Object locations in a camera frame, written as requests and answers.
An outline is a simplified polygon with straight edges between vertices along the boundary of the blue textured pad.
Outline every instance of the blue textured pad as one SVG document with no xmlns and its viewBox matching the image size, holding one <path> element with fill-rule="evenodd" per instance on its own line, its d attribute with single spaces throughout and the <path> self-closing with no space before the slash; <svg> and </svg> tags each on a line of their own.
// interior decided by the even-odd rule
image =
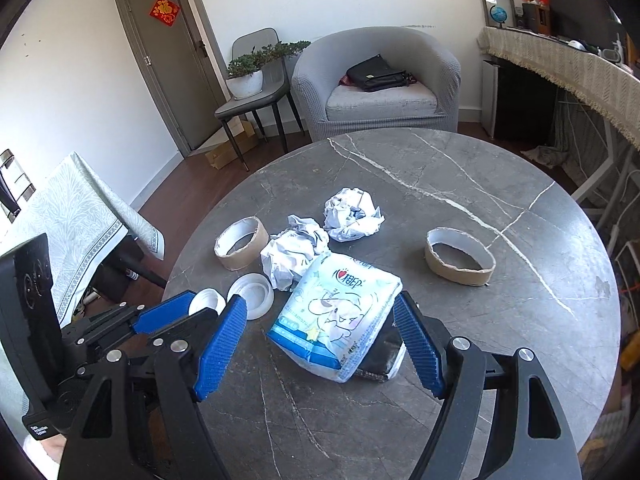
<svg viewBox="0 0 640 480">
<path fill-rule="evenodd" d="M 138 316 L 138 321 L 133 325 L 136 334 L 151 334 L 173 323 L 181 317 L 189 315 L 189 305 L 196 295 L 195 292 L 185 292 L 163 301 L 155 308 L 151 308 Z"/>
<path fill-rule="evenodd" d="M 394 320 L 422 386 L 431 390 L 435 397 L 440 397 L 446 387 L 440 355 L 402 294 L 398 294 L 394 301 Z"/>
<path fill-rule="evenodd" d="M 199 401 L 206 399 L 220 386 L 226 367 L 246 326 L 246 303 L 240 296 L 233 296 L 222 311 L 221 317 L 223 319 L 218 330 L 200 356 L 198 380 L 193 386 Z"/>
</svg>

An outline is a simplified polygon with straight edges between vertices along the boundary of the door handle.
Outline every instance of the door handle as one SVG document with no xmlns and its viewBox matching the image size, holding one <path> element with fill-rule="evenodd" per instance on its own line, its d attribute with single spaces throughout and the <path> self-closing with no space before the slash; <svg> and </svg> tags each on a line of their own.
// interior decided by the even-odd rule
<svg viewBox="0 0 640 480">
<path fill-rule="evenodd" d="M 209 57 L 209 54 L 207 54 L 207 47 L 205 46 L 204 41 L 202 40 L 198 41 L 198 48 L 202 50 L 204 57 Z"/>
</svg>

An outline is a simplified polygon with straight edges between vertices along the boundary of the person's hand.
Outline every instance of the person's hand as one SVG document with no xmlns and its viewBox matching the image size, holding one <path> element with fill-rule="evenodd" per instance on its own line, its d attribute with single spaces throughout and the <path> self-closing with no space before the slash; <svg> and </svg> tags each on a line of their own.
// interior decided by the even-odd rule
<svg viewBox="0 0 640 480">
<path fill-rule="evenodd" d="M 51 459 L 60 463 L 62 460 L 62 452 L 65 450 L 66 437 L 58 434 L 41 440 L 40 443 Z"/>
</svg>

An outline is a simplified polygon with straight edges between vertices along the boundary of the brown cardboard tape roll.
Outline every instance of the brown cardboard tape roll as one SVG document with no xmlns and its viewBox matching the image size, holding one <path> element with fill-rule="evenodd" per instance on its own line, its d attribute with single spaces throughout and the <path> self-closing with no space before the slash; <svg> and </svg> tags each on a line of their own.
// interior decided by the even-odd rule
<svg viewBox="0 0 640 480">
<path fill-rule="evenodd" d="M 471 256 L 481 267 L 481 270 L 459 269 L 442 261 L 433 249 L 435 244 L 445 244 L 454 247 Z M 462 285 L 486 285 L 495 269 L 495 258 L 482 242 L 470 234 L 449 227 L 437 227 L 427 233 L 427 247 L 424 257 L 429 268 L 437 275 Z"/>
<path fill-rule="evenodd" d="M 253 234 L 244 247 L 229 253 L 233 246 L 247 235 Z M 220 263 L 228 270 L 239 270 L 249 265 L 269 243 L 269 234 L 260 219 L 249 216 L 234 222 L 216 239 L 214 252 Z"/>
</svg>

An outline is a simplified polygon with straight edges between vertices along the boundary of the globe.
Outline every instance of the globe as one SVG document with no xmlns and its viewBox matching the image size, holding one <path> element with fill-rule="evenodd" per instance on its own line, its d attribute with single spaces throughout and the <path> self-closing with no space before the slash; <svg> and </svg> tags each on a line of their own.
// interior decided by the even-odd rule
<svg viewBox="0 0 640 480">
<path fill-rule="evenodd" d="M 504 23 L 507 21 L 507 11 L 502 7 L 493 6 L 489 11 L 491 17 L 494 19 L 494 22 Z"/>
</svg>

